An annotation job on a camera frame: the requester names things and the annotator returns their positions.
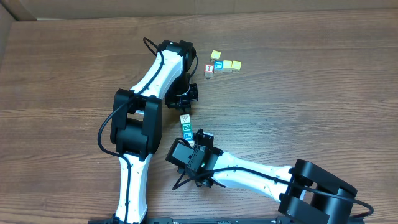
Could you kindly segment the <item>white ice cream block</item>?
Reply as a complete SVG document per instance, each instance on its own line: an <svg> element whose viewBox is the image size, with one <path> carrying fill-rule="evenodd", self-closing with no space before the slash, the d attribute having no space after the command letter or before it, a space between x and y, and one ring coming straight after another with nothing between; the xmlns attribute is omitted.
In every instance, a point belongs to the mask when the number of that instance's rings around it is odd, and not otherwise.
<svg viewBox="0 0 398 224"><path fill-rule="evenodd" d="M194 147L194 145L195 145L195 142L194 142L193 140L188 141L188 143L189 143L189 145L190 145L191 147Z"/></svg>

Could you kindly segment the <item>blue letter P block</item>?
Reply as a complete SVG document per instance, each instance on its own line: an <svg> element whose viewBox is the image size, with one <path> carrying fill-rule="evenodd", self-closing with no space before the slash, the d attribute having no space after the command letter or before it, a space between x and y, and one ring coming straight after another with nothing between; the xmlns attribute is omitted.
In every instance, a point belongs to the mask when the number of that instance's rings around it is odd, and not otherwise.
<svg viewBox="0 0 398 224"><path fill-rule="evenodd" d="M191 131L185 131L185 132L183 132L183 138L187 141L192 141L193 133Z"/></svg>

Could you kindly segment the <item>green letter Z block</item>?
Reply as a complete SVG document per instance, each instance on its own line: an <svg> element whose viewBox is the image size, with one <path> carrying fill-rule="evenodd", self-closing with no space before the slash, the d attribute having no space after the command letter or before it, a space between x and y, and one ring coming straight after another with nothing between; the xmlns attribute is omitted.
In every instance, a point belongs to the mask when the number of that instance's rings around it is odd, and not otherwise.
<svg viewBox="0 0 398 224"><path fill-rule="evenodd" d="M192 125L191 123L182 123L181 124L182 127L182 132L186 133L186 132L192 132Z"/></svg>

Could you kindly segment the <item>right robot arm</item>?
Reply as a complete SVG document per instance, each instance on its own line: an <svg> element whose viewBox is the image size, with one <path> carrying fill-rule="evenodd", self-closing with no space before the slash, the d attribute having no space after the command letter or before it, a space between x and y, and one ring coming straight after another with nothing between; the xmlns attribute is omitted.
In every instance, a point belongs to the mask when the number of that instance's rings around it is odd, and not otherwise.
<svg viewBox="0 0 398 224"><path fill-rule="evenodd" d="M279 203L278 211L294 223L347 224L357 190L316 164L297 160L291 166L245 161L213 145L199 129L193 142L177 138L166 160L199 186L251 190Z"/></svg>

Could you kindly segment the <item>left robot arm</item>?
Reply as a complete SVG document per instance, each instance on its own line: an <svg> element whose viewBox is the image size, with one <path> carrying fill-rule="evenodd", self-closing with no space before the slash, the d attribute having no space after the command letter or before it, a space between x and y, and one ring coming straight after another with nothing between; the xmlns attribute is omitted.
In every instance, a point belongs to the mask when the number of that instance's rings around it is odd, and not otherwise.
<svg viewBox="0 0 398 224"><path fill-rule="evenodd" d="M119 205L110 223L145 223L149 164L162 137L162 106L188 113L198 100L188 70L197 59L191 42L164 40L142 80L130 90L119 89L110 115L110 140L121 166Z"/></svg>

